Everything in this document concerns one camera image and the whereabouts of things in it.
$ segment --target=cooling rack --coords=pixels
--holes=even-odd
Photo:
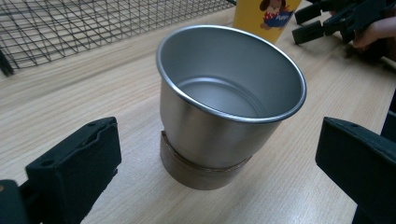
[[[9,76],[234,5],[233,0],[1,0],[0,68]]]

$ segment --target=cartoon character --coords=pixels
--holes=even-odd
[[[286,0],[262,0],[260,10],[265,11],[262,29],[269,30],[272,27],[283,28],[293,13],[288,10]]]

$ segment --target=wood grain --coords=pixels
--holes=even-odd
[[[321,122],[346,119],[379,133],[395,65],[347,54],[337,35],[296,46],[294,20],[276,45],[304,73],[303,108],[225,188],[189,189],[163,168],[155,50],[177,27],[232,19],[228,9],[0,77],[0,178],[21,184],[30,161],[85,123],[115,116],[122,164],[83,223],[351,223],[356,204],[315,164]]]

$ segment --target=human hand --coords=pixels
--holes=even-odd
[[[353,47],[359,52],[364,53],[378,39],[384,39],[386,44],[380,49],[385,51],[385,57],[396,62],[396,8],[387,13],[386,18],[375,21],[362,32],[356,32]]]

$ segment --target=metal cylinder base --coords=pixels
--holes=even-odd
[[[192,189],[219,189],[228,185],[251,157],[226,168],[211,169],[181,157],[170,145],[165,132],[161,134],[161,159],[168,173],[179,183]]]

